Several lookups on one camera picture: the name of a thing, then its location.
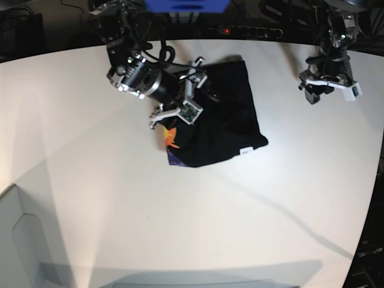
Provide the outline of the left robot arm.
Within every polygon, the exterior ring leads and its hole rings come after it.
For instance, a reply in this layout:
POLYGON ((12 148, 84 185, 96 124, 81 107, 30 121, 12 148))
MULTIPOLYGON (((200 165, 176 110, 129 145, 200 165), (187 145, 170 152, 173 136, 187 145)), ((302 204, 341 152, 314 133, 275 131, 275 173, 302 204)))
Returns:
POLYGON ((342 91, 345 100, 355 101, 362 95, 359 82, 353 78, 348 47, 353 44, 360 27, 358 13, 372 7, 369 1, 310 1, 316 12, 320 39, 317 56, 306 59, 308 68, 301 72, 299 89, 310 104, 320 101, 322 94, 342 91))

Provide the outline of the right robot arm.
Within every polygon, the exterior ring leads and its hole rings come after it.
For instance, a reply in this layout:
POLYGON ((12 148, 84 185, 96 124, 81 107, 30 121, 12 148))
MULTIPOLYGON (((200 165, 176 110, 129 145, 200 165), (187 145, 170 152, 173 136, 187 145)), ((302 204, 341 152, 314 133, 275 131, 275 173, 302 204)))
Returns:
POLYGON ((100 38, 106 45, 110 84, 120 92, 158 103, 149 117, 151 128, 168 119, 193 125, 203 112, 194 101, 194 93, 208 81, 202 67, 204 58, 184 65, 175 63, 176 52, 167 45, 161 22, 145 1, 89 1, 88 7, 97 18, 100 38), (148 52, 153 46, 146 40, 147 33, 139 32, 140 15, 158 29, 158 56, 148 52))

